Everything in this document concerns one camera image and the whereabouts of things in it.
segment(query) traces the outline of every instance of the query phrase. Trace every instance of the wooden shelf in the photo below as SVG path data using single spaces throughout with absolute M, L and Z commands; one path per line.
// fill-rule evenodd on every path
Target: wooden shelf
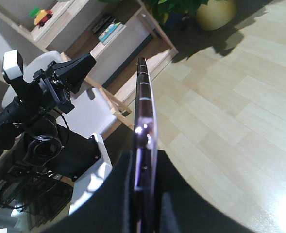
M 107 90 L 120 101 L 129 105 L 135 99 L 138 58 L 146 58 L 148 70 L 153 80 L 176 54 L 177 50 L 170 47 L 162 38 L 154 38 L 118 75 Z
M 97 19 L 90 24 L 90 26 L 82 33 L 82 35 L 73 43 L 73 45 L 66 51 L 66 54 L 71 58 L 79 57 L 85 53 L 90 53 L 95 59 L 97 59 L 113 41 L 118 37 L 120 33 L 127 27 L 127 24 L 135 18 L 140 12 L 141 7 L 134 1 L 124 0 L 118 5 L 112 8 L 110 5 L 105 8 Z M 104 45 L 93 34 L 92 29 L 102 18 L 104 14 L 111 14 L 119 19 L 124 27 L 106 44 Z
M 0 19 L 43 52 L 47 52 L 46 48 L 50 43 L 90 1 L 70 0 L 67 2 L 57 2 L 52 8 L 54 11 L 52 19 L 44 27 L 35 27 L 31 32 L 21 25 L 18 26 L 1 11 Z M 99 7 L 99 10 L 97 7 L 92 8 L 93 5 L 88 5 L 88 9 L 96 12 L 93 15 L 92 22 L 65 53 L 70 58 L 76 58 L 85 53 L 92 54 L 98 63 L 90 73 L 98 83 L 103 84 L 149 34 L 153 36 L 153 40 L 108 87 L 108 90 L 115 94 L 118 99 L 129 104 L 135 98 L 136 62 L 138 57 L 145 57 L 147 59 L 151 77 L 154 78 L 177 54 L 177 50 L 162 31 L 159 24 L 146 10 L 141 0 L 123 0 L 118 3 L 109 3 L 106 5 L 98 5 L 98 0 L 92 1 L 94 2 L 91 3 Z M 124 24 L 124 27 L 104 45 L 93 34 L 92 29 L 103 15 L 107 13 L 118 18 Z M 156 30 L 161 38 L 158 38 L 153 30 Z
M 73 4 L 76 4 L 76 1 L 58 1 L 53 7 L 53 16 L 52 18 L 45 24 L 44 27 L 39 28 L 38 26 L 35 26 L 34 29 L 31 32 L 31 35 L 33 37 L 34 41 L 39 41 L 45 33 L 48 33 L 50 28 L 53 26 L 54 23 L 58 21 L 58 19 L 62 16 L 62 14 Z

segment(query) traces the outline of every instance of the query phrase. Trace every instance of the camera rig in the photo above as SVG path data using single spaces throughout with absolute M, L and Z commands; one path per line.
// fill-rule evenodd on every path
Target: camera rig
M 58 203 L 47 218 L 52 219 L 71 198 L 72 187 L 59 178 L 74 181 L 101 157 L 94 138 L 58 125 L 50 114 L 74 108 L 70 93 L 79 91 L 95 63 L 90 54 L 64 63 L 52 61 L 27 83 L 21 55 L 17 50 L 5 53 L 2 74 L 17 96 L 0 113 L 0 208 L 26 211 L 36 201 L 59 197 L 63 201 L 51 201 Z

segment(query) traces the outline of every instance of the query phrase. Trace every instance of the white wall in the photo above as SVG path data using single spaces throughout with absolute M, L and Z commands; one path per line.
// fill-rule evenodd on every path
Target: white wall
M 5 52 L 15 49 L 21 53 L 25 64 L 42 54 L 33 44 L 0 20 L 0 60 L 2 61 Z

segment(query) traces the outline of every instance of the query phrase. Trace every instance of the book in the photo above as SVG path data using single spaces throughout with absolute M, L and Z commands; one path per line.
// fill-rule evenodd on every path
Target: book
M 112 18 L 110 14 L 105 14 L 103 18 L 92 29 L 94 34 L 99 33 L 99 30 Z
M 123 24 L 121 22 L 115 23 L 112 22 L 108 28 L 99 36 L 99 40 L 106 45 L 108 41 L 117 34 L 118 31 L 123 28 Z
M 107 36 L 104 41 L 102 41 L 102 43 L 103 43 L 104 45 L 106 45 L 106 44 L 123 28 L 123 26 L 124 26 L 124 25 L 123 25 L 122 23 L 120 23 L 120 24 L 115 28 L 115 30 L 114 30 L 112 33 L 110 33 L 110 35 Z

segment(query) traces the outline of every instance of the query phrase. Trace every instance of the black cable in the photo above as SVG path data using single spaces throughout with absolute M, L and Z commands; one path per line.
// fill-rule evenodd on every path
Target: black cable
M 57 114 L 59 114 L 59 115 L 61 116 L 61 118 L 63 119 L 63 121 L 64 121 L 64 123 L 65 123 L 65 125 L 66 125 L 66 127 L 67 127 L 67 139 L 66 139 L 66 142 L 65 142 L 65 145 L 66 145 L 67 142 L 68 142 L 68 140 L 69 140 L 69 131 L 70 131 L 69 126 L 68 126 L 68 124 L 67 124 L 67 122 L 66 122 L 66 120 L 65 120 L 65 117 L 62 115 L 62 113 L 60 113 L 60 111 L 56 110 L 55 108 L 53 108 L 53 110 L 54 110 Z

